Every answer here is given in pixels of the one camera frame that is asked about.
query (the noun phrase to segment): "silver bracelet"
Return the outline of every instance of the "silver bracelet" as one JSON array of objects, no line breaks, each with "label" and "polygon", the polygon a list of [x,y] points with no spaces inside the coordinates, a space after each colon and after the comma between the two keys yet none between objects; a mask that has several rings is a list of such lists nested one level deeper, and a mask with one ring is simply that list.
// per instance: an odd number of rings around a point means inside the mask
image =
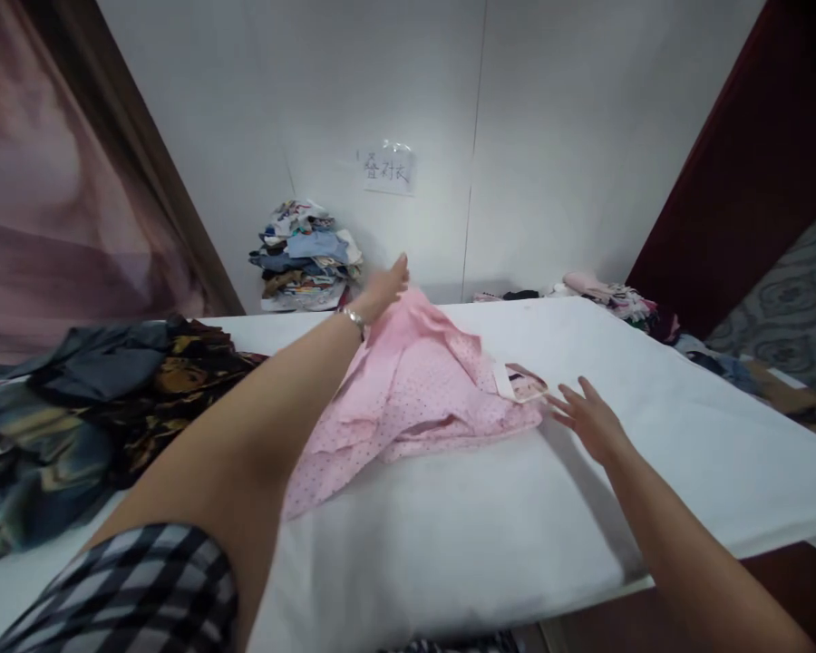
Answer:
[{"label": "silver bracelet", "polygon": [[351,318],[351,322],[356,324],[356,327],[360,329],[360,342],[365,342],[365,320],[360,317],[359,314],[355,313],[353,310],[348,308],[347,306],[342,306],[338,309],[339,313],[343,313]]}]

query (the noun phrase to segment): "white tablecloth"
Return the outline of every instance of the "white tablecloth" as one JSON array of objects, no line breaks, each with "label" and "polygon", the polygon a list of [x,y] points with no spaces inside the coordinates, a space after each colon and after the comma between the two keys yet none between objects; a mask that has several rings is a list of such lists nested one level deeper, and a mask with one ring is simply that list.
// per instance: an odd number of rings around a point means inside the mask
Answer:
[{"label": "white tablecloth", "polygon": [[[551,385],[586,375],[735,555],[816,535],[815,434],[584,299],[442,309],[499,360]],[[321,319],[206,321],[240,349],[272,354]],[[0,562],[0,632],[109,509]],[[607,478],[546,422],[477,452],[374,464],[285,525],[251,648],[357,653],[491,630],[598,602],[642,576]]]}]

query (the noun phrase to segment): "pink shirt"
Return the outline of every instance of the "pink shirt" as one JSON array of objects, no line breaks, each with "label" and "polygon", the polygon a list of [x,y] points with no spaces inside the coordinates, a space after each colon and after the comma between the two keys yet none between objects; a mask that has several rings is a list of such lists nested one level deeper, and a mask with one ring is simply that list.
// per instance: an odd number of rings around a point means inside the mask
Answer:
[{"label": "pink shirt", "polygon": [[497,394],[481,339],[460,331],[420,290],[375,323],[324,410],[287,486],[290,520],[378,458],[469,449],[537,426],[534,404]]}]

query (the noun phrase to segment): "checkered shirt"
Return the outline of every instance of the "checkered shirt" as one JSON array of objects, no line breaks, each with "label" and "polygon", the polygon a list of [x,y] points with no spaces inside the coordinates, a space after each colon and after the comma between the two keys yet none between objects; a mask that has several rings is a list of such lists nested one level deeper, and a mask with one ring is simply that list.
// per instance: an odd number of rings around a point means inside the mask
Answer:
[{"label": "checkered shirt", "polygon": [[206,533],[144,526],[73,560],[0,638],[0,653],[221,652],[237,609],[227,557]]}]

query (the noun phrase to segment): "paper sign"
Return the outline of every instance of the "paper sign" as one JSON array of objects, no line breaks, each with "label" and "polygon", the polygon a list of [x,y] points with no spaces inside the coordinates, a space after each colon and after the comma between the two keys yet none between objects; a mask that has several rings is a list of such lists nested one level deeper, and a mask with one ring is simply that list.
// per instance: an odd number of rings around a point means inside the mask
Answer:
[{"label": "paper sign", "polygon": [[397,195],[413,195],[413,152],[408,149],[360,150],[364,188]]}]

